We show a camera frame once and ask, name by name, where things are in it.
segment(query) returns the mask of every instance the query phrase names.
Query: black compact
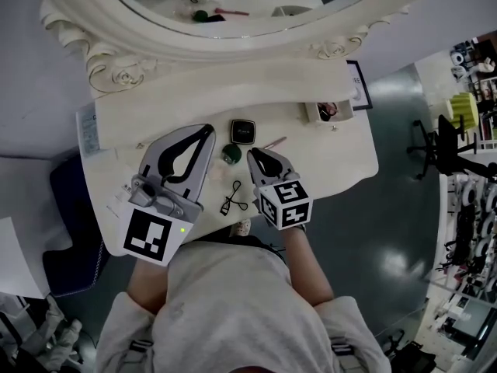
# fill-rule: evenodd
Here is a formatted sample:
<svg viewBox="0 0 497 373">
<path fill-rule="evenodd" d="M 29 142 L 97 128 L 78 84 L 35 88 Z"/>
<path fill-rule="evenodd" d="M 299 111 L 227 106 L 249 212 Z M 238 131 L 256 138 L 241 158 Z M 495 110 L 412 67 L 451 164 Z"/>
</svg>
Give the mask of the black compact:
<svg viewBox="0 0 497 373">
<path fill-rule="evenodd" d="M 241 119 L 233 120 L 231 122 L 231 142 L 233 144 L 253 144 L 255 142 L 255 122 Z"/>
</svg>

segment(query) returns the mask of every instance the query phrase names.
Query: white t-shirt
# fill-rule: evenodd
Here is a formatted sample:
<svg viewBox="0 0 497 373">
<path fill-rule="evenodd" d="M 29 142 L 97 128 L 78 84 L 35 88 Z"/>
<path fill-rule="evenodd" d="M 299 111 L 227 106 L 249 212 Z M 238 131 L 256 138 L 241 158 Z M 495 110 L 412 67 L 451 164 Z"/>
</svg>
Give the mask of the white t-shirt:
<svg viewBox="0 0 497 373">
<path fill-rule="evenodd" d="M 313 308 L 273 253 L 211 242 L 174 256 L 157 316 L 117 295 L 96 364 L 97 372 L 123 373 L 391 371 L 353 298 Z"/>
</svg>

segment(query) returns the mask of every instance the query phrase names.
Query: dark blue stool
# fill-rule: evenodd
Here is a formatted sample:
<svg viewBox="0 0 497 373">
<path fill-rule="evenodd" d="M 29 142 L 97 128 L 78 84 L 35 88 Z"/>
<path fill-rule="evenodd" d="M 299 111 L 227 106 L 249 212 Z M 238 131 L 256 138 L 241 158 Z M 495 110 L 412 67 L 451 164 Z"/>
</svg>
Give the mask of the dark blue stool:
<svg viewBox="0 0 497 373">
<path fill-rule="evenodd" d="M 61 297 L 92 288 L 109 259 L 109 252 L 93 212 L 80 156 L 52 171 L 50 184 L 73 242 L 69 249 L 43 254 L 50 290 L 54 297 Z"/>
</svg>

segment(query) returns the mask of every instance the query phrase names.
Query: black frame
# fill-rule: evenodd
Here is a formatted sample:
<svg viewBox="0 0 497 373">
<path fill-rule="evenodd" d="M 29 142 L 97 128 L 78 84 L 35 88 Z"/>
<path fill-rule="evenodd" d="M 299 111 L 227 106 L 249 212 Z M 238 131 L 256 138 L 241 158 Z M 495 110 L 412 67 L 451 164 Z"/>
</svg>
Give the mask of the black frame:
<svg viewBox="0 0 497 373">
<path fill-rule="evenodd" d="M 366 93 L 366 98 L 367 98 L 367 105 L 353 106 L 353 110 L 373 109 L 373 104 L 371 103 L 370 93 L 367 90 L 367 84 L 364 81 L 364 76 L 363 76 L 363 73 L 360 70 L 359 62 L 347 60 L 347 64 L 354 64 L 356 66 L 357 72 L 359 73 L 360 81 L 363 83 L 364 92 Z"/>
</svg>

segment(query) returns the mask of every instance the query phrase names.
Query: pink brush handle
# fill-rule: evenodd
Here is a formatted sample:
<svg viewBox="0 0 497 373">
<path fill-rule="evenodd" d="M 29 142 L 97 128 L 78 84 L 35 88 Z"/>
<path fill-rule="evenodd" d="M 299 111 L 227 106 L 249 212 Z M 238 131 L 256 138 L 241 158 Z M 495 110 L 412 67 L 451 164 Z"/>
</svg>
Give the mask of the pink brush handle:
<svg viewBox="0 0 497 373">
<path fill-rule="evenodd" d="M 243 12 L 243 11 L 228 11 L 227 9 L 220 9 L 216 8 L 214 10 L 216 14 L 235 14 L 236 16 L 249 16 L 250 14 L 248 12 Z"/>
</svg>

